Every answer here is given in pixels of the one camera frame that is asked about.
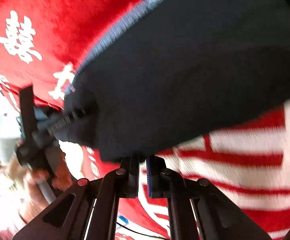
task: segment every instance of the striped fabric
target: striped fabric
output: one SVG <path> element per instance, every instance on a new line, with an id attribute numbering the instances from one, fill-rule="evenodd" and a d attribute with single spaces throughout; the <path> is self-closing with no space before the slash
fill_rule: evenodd
<path id="1" fill-rule="evenodd" d="M 290 228 L 290 100 L 252 122 L 218 130 L 159 154 L 188 179 L 205 177 L 273 239 Z M 169 234 L 165 200 L 147 197 L 146 166 L 139 201 Z"/>

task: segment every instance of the human hand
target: human hand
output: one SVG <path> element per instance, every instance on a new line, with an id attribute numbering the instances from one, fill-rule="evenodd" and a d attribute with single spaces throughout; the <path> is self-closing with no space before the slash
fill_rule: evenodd
<path id="1" fill-rule="evenodd" d="M 62 153 L 61 158 L 62 161 L 56 168 L 56 177 L 53 179 L 52 185 L 65 191 L 73 184 L 73 181 L 65 162 L 65 153 Z M 19 214 L 26 223 L 29 223 L 48 206 L 46 199 L 37 186 L 37 184 L 45 182 L 48 177 L 49 174 L 45 170 L 29 171 L 24 177 L 26 199 L 19 210 Z"/>

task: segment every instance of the black metal frame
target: black metal frame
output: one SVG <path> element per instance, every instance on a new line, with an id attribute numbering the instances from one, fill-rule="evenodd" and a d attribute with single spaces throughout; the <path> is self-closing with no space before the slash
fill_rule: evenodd
<path id="1" fill-rule="evenodd" d="M 40 133 L 37 128 L 37 120 L 34 113 L 34 93 L 33 87 L 28 86 L 19 91 L 19 101 L 21 109 L 21 119 L 25 134 L 25 141 L 16 150 L 16 155 L 21 165 L 28 165 L 31 169 L 45 169 L 49 173 L 46 183 L 39 184 L 40 191 L 50 204 L 62 191 L 52 186 L 52 180 L 55 177 L 53 168 L 51 167 L 45 151 L 55 140 L 54 137 Z M 43 137 L 40 145 L 37 143 L 37 137 Z"/>
<path id="2" fill-rule="evenodd" d="M 207 179 L 183 179 L 157 156 L 148 158 L 147 165 L 149 194 L 167 197 L 171 239 L 271 239 Z M 78 180 L 13 240 L 82 240 L 86 233 L 87 240 L 113 240 L 119 199 L 137 197 L 139 166 L 139 157 L 133 155 L 102 179 Z"/>

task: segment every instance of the red cloth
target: red cloth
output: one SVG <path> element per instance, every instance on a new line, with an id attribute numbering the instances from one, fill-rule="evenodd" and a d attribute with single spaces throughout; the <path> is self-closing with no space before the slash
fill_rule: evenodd
<path id="1" fill-rule="evenodd" d="M 42 58 L 32 56 L 32 61 L 26 63 L 17 55 L 8 54 L 0 43 L 0 74 L 7 77 L 9 91 L 17 100 L 18 89 L 32 82 L 37 103 L 62 107 L 63 100 L 48 94 L 57 82 L 53 74 L 63 70 L 68 62 L 76 70 L 106 30 L 139 1 L 0 0 L 0 37 L 6 37 L 6 19 L 12 10 L 20 23 L 26 16 L 36 32 L 31 49 Z"/>
<path id="2" fill-rule="evenodd" d="M 116 233 L 115 240 L 134 240 L 130 236 L 126 236 L 124 234 Z"/>
<path id="3" fill-rule="evenodd" d="M 37 104 L 62 107 L 61 92 L 87 52 L 139 1 L 0 0 L 0 84 L 7 98 L 17 109 L 19 88 L 32 82 Z M 6 27 L 14 12 L 24 25 Z M 15 27 L 19 33 L 12 32 Z M 7 34 L 9 42 L 15 42 L 16 35 L 16 42 L 24 45 L 25 51 L 16 51 L 20 56 L 6 50 Z M 117 168 L 102 163 L 96 151 L 83 150 L 87 178 Z M 210 179 L 273 238 L 281 238 L 290 227 L 290 103 L 247 125 L 211 133 L 161 155 L 186 178 Z M 140 185 L 139 198 L 121 200 L 119 212 L 168 237 L 166 201 L 146 196 L 143 173 Z"/>

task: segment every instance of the dark navy fabric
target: dark navy fabric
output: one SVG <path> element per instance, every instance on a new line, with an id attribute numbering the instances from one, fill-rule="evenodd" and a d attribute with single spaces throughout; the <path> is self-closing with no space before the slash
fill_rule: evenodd
<path id="1" fill-rule="evenodd" d="M 285 0 L 164 0 L 85 62 L 65 112 L 98 111 L 59 134 L 102 160 L 155 154 L 290 98 Z"/>

